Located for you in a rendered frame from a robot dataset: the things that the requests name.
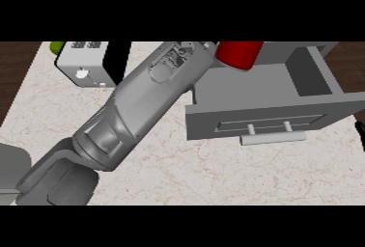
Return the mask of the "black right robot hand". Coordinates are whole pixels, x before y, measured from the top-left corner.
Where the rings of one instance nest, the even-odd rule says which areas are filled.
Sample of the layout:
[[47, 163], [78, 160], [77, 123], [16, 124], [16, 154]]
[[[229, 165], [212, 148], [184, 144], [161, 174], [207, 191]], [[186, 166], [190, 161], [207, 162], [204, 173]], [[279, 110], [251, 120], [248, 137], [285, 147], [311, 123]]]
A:
[[354, 128], [360, 137], [362, 148], [365, 151], [365, 124], [362, 122], [354, 123]]

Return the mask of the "grey open drawer box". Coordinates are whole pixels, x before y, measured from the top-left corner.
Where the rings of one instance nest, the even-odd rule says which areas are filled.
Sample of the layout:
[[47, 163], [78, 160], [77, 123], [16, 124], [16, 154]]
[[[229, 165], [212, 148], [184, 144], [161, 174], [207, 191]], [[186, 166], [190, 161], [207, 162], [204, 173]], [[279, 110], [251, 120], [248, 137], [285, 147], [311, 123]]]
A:
[[335, 41], [266, 41], [248, 71], [214, 62], [193, 88], [196, 106], [325, 96], [341, 91], [323, 57]]

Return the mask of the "red can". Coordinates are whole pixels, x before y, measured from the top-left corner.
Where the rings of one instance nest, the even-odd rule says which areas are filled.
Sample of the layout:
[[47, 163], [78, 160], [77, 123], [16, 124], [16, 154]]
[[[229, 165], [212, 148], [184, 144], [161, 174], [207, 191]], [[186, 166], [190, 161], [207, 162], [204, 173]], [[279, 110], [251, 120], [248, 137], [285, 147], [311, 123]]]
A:
[[249, 70], [263, 47], [261, 41], [221, 41], [215, 57], [230, 67]]

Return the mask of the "white toaster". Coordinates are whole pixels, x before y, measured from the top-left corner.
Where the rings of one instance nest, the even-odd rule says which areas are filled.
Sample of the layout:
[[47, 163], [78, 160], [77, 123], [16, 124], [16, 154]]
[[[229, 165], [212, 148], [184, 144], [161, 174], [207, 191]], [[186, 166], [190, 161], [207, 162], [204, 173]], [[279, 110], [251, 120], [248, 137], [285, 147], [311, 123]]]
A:
[[124, 78], [128, 41], [66, 41], [54, 65], [75, 86], [113, 88]]

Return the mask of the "green round fruit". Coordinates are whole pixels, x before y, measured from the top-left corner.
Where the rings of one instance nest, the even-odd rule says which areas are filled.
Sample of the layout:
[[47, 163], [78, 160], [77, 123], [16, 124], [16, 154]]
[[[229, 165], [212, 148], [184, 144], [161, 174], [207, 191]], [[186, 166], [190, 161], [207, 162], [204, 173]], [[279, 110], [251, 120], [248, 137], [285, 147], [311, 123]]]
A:
[[51, 41], [50, 42], [50, 51], [54, 55], [60, 53], [63, 42], [62, 41]]

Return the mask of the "grey robot body part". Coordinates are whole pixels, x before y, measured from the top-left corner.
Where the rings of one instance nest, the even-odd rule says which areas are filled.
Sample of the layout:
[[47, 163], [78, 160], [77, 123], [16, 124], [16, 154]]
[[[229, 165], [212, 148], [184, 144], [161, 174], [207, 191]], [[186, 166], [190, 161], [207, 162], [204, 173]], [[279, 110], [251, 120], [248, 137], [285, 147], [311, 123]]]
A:
[[0, 143], [0, 206], [9, 206], [19, 190], [16, 184], [31, 167], [28, 152], [14, 146]]

